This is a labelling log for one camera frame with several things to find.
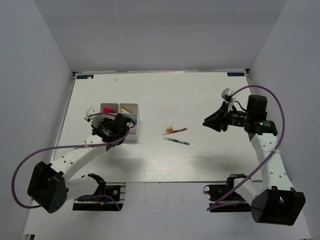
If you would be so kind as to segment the pink black highlighter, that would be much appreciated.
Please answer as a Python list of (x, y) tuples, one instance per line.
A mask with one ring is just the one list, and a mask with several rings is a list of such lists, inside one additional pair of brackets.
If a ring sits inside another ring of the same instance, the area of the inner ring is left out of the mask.
[(109, 108), (104, 108), (103, 112), (104, 113), (113, 113), (113, 111), (111, 109), (109, 109)]

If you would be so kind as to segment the white marker orange caps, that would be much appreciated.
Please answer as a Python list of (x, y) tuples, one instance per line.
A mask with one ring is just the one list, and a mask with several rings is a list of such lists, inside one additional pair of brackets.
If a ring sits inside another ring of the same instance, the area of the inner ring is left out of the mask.
[(121, 108), (121, 109), (120, 109), (120, 112), (121, 112), (121, 113), (125, 113), (125, 114), (129, 114), (129, 112), (128, 112), (126, 109), (124, 109), (124, 108)]

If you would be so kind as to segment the red ink gel pen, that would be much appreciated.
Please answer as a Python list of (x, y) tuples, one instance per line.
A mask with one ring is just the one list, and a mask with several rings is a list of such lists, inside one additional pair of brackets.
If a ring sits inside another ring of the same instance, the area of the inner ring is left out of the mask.
[(184, 132), (187, 131), (188, 128), (180, 128), (180, 129), (174, 129), (174, 130), (170, 130), (170, 131), (166, 131), (162, 133), (162, 136), (166, 136), (166, 135), (170, 135), (170, 134), (175, 134), (175, 133), (179, 133), (179, 132)]

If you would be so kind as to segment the small yellow eraser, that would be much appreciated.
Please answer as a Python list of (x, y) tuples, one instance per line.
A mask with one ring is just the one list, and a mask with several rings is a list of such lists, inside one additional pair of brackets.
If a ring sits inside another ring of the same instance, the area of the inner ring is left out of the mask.
[(173, 127), (172, 127), (172, 126), (166, 128), (166, 132), (167, 132), (167, 133), (168, 133), (168, 132), (171, 132), (172, 130), (173, 130)]

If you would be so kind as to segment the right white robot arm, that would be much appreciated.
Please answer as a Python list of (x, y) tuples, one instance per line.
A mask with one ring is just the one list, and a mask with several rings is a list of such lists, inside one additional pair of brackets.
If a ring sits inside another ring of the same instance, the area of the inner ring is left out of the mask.
[(233, 205), (248, 204), (256, 223), (292, 226), (302, 211), (306, 198), (291, 183), (281, 152), (280, 139), (273, 121), (267, 120), (267, 98), (250, 95), (246, 109), (239, 111), (226, 97), (221, 107), (204, 119), (203, 126), (225, 132), (228, 126), (241, 127), (248, 134), (262, 176), (262, 187), (252, 182), (252, 174), (231, 174), (218, 192), (209, 187), (209, 211), (217, 212)]

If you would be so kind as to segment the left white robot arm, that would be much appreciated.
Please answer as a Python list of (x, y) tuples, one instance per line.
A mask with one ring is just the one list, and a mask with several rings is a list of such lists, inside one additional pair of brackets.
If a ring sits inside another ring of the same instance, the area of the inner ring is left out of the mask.
[(43, 209), (52, 214), (72, 199), (98, 201), (109, 199), (106, 182), (95, 173), (80, 178), (74, 175), (96, 157), (121, 145), (135, 121), (128, 115), (118, 113), (112, 119), (99, 118), (97, 113), (86, 119), (91, 122), (92, 132), (80, 145), (52, 163), (39, 162), (33, 169), (27, 194)]

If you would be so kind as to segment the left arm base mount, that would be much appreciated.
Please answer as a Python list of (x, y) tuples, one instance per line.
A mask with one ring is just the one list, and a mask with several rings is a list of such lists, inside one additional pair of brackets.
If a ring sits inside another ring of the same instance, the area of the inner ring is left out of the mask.
[(73, 201), (73, 211), (119, 212), (126, 198), (125, 183), (100, 185), (95, 193), (83, 195)]

